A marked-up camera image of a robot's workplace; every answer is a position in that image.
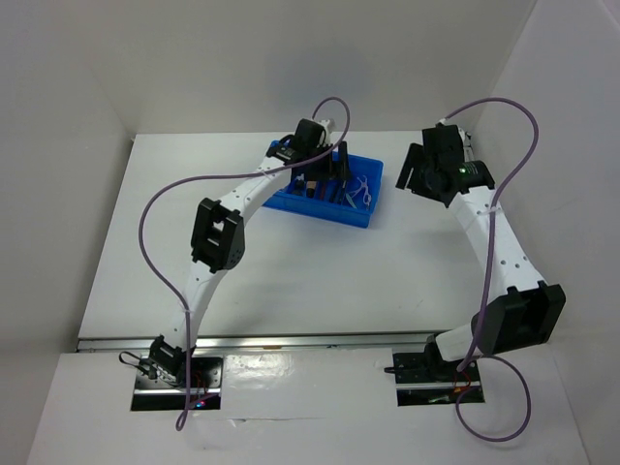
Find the mint green spatula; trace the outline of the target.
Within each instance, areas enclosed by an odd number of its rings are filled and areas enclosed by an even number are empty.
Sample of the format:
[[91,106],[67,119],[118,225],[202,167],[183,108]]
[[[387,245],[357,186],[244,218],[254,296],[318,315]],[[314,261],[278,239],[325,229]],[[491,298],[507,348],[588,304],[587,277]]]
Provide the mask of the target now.
[[347,193],[345,195],[345,200],[346,200],[348,206],[350,206],[353,209],[361,209],[361,210],[363,210],[365,208],[365,204],[363,202],[363,196],[362,195],[354,196],[353,194]]

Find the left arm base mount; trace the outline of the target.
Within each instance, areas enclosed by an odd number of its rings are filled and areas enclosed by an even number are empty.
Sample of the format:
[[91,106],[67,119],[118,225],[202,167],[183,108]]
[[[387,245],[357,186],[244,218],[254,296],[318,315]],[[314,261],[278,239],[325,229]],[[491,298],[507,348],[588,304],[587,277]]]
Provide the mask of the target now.
[[[182,411],[187,392],[185,371],[176,380],[157,368],[145,356],[123,351],[119,361],[134,368],[136,378],[131,402],[132,412]],[[219,356],[199,356],[192,359],[190,377],[190,409],[215,411],[221,408],[221,385],[224,360]]]

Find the dark green gold mascara tube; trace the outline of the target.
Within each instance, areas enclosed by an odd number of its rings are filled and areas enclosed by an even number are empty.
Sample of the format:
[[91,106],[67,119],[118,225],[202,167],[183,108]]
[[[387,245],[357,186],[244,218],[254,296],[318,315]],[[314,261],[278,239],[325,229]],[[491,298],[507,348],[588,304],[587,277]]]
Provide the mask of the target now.
[[342,184],[339,187],[338,196],[336,198],[336,203],[337,204],[342,204],[342,202],[343,202],[343,199],[344,199],[345,194],[346,194],[347,183],[348,183],[347,180],[343,180]]

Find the black makeup brush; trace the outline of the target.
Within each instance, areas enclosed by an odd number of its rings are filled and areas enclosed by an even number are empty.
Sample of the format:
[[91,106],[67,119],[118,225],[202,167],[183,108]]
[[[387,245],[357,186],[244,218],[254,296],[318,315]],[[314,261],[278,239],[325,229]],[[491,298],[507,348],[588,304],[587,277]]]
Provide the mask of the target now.
[[340,181],[336,181],[335,184],[334,184],[333,190],[332,190],[332,192],[330,194],[330,197],[329,197],[329,202],[330,203],[334,203],[335,202],[335,199],[336,199],[336,197],[337,197],[337,195],[338,195],[338,193],[340,191],[340,186],[341,186],[341,182]]

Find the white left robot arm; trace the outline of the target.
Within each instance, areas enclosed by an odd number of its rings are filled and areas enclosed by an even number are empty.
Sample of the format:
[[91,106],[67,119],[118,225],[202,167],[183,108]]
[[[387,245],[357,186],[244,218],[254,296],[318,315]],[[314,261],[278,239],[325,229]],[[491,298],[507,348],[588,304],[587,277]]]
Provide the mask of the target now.
[[215,290],[245,252],[245,226],[277,191],[290,184],[298,164],[332,149],[331,119],[301,119],[295,132],[267,149],[258,168],[217,200],[203,199],[197,208],[190,240],[190,272],[183,290],[176,291],[181,314],[157,336],[149,360],[158,377],[171,387],[191,375],[191,353],[198,329]]

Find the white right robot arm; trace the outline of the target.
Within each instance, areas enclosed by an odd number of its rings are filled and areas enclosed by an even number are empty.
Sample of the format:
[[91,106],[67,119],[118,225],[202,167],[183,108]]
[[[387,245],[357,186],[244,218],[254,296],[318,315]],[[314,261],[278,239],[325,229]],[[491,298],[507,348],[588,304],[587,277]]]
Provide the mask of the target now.
[[498,355],[544,344],[566,304],[558,284],[548,284],[522,249],[482,161],[468,161],[461,132],[438,124],[413,143],[396,186],[443,204],[465,232],[484,271],[483,308],[470,323],[427,342],[422,367],[443,380],[468,357]]

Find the beige foundation bottle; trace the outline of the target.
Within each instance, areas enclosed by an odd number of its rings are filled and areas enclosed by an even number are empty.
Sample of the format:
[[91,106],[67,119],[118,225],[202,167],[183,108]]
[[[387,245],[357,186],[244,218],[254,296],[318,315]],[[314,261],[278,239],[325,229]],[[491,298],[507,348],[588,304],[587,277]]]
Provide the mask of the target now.
[[317,181],[311,180],[307,181],[305,185],[305,196],[309,199],[314,199],[317,190]]

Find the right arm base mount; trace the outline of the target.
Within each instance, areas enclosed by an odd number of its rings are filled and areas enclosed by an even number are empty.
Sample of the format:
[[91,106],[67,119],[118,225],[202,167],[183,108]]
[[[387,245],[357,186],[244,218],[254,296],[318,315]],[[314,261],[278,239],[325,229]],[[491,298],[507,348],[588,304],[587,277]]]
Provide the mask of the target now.
[[395,353],[384,372],[395,381],[399,407],[455,404],[461,394],[463,403],[484,403],[481,374],[471,362],[463,372],[457,362],[432,367],[423,353]]

